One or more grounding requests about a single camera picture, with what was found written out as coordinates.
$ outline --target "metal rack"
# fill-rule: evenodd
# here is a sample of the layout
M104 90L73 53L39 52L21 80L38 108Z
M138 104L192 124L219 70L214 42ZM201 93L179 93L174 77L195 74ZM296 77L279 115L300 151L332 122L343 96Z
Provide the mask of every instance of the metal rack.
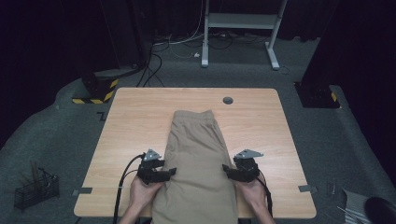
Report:
M288 0L282 0L280 9L275 15L260 14L231 14L231 13L209 13L209 1L206 0L205 8L205 37L202 48L202 67L209 66L208 31L210 27L243 28L243 29L267 29L273 30L269 42L265 42L265 49L271 61L273 69L279 69L274 53L276 35L282 22Z
M55 196L60 196L59 177L57 175L44 175L31 184L15 189L14 207L23 211L27 207Z

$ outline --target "yellow and black tape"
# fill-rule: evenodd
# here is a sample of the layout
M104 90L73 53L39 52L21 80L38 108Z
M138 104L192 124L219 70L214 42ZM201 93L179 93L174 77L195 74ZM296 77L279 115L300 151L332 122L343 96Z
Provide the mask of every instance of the yellow and black tape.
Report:
M73 98L73 103L77 105L84 105L84 104L105 104L107 103L111 97L114 94L114 90L116 89L117 84L119 83L119 80L113 80L108 89L105 92L102 92L102 95L104 95L103 98Z
M332 100L333 100L334 102L337 102L337 96L335 96L334 92L332 92Z

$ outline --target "khaki pants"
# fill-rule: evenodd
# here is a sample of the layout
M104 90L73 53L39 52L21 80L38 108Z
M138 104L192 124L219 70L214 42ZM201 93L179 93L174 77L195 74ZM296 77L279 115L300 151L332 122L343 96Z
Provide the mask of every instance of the khaki pants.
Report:
M212 111L176 111L166 146L164 170L176 167L153 202L155 224L236 224L233 182L222 170L231 166Z

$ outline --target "wire basket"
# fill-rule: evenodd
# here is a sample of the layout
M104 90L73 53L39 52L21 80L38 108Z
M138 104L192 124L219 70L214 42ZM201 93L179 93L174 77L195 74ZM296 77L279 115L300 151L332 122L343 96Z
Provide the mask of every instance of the wire basket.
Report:
M14 207L23 209L46 201L52 197L58 197L59 177L56 175L44 175L32 184L15 189Z

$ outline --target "black round object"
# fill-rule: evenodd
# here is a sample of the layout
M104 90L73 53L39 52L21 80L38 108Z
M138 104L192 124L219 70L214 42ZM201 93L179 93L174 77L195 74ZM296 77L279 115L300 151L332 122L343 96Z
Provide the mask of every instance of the black round object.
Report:
M226 104L226 105L230 105L230 104L233 103L233 98L230 97L230 96L226 96L226 97L223 98L223 103Z
M364 210L374 224L396 224L396 206L385 199L369 198Z

